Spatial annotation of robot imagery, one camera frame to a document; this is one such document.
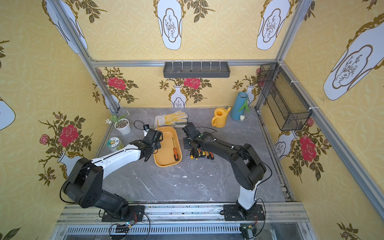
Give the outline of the large black handle screwdriver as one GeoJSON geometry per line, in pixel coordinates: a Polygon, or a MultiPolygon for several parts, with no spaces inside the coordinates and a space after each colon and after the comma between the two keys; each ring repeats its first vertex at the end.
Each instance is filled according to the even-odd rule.
{"type": "Polygon", "coordinates": [[[191,159],[194,159],[194,158],[195,158],[194,149],[191,149],[191,150],[190,150],[190,158],[191,158],[191,159]]]}

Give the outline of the yellow plastic storage box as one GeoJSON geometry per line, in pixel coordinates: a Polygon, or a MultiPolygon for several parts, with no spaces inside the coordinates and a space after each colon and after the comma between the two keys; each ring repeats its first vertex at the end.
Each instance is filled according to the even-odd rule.
{"type": "Polygon", "coordinates": [[[155,163],[157,166],[161,168],[170,167],[176,165],[182,160],[181,146],[179,143],[177,132],[172,127],[160,127],[157,130],[163,133],[163,141],[161,142],[161,148],[159,151],[154,154],[155,163]],[[179,155],[179,161],[176,162],[174,159],[173,152],[173,139],[175,140],[175,145],[179,155]]]}

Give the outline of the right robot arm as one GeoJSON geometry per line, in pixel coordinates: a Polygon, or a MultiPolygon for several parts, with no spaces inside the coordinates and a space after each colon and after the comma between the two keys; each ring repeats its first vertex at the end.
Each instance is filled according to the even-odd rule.
{"type": "Polygon", "coordinates": [[[244,214],[249,213],[257,204],[256,194],[267,172],[266,164],[260,159],[250,144],[234,145],[222,141],[212,133],[200,132],[193,123],[182,128],[186,137],[186,146],[223,158],[231,164],[234,176],[240,184],[237,205],[244,214]]]}

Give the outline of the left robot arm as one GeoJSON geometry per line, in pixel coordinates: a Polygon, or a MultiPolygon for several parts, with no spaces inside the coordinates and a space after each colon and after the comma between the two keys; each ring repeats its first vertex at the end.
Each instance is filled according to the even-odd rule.
{"type": "Polygon", "coordinates": [[[60,193],[84,209],[97,207],[124,221],[130,215],[129,203],[123,197],[103,190],[103,180],[129,163],[140,159],[148,161],[161,148],[162,140],[162,132],[149,129],[142,140],[132,141],[116,152],[93,160],[81,158],[63,183],[60,193]]]}

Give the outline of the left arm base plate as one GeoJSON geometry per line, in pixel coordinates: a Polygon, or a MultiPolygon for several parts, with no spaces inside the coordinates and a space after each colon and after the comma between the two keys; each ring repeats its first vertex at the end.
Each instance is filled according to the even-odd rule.
{"type": "Polygon", "coordinates": [[[102,222],[117,223],[117,222],[141,222],[145,213],[144,205],[130,205],[123,207],[122,210],[111,212],[105,210],[102,222]]]}

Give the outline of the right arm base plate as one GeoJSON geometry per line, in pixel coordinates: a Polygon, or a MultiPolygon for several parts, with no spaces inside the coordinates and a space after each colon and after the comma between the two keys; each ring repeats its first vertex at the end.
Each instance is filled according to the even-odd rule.
{"type": "Polygon", "coordinates": [[[264,221],[265,210],[262,205],[254,204],[249,210],[244,209],[240,204],[224,205],[220,215],[225,221],[264,221]]]}

